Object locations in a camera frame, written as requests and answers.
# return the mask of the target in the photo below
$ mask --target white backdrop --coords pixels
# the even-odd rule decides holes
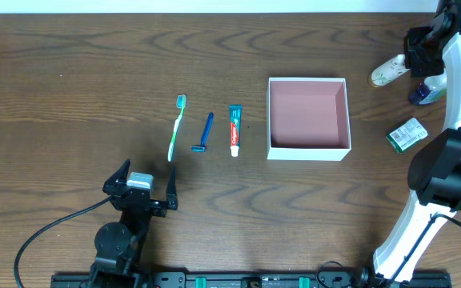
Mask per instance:
[[[0,0],[0,13],[435,12],[439,0]]]

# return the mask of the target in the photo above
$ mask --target toothbrush head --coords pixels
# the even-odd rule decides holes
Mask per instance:
[[[186,95],[182,94],[177,96],[177,108],[182,109],[186,107]]]

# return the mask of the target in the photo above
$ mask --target soap bar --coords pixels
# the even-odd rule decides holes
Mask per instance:
[[[396,149],[396,152],[403,153],[417,142],[425,139],[426,136],[428,136],[426,129],[421,126],[417,119],[412,118],[398,129],[390,132],[387,135],[387,140]]]

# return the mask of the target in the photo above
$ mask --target open square box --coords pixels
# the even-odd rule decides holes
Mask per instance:
[[[340,161],[351,150],[344,78],[270,78],[267,159]]]

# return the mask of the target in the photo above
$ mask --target green and white toothbrush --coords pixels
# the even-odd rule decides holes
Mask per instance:
[[[174,124],[174,133],[172,134],[172,141],[170,141],[170,147],[168,147],[168,162],[172,162],[172,156],[174,155],[174,144],[175,144],[175,135],[177,135],[177,129],[179,128],[179,123],[181,123],[182,115],[184,114],[184,108],[186,107],[186,95],[182,94],[177,96],[177,108],[181,110],[179,117],[175,119]]]

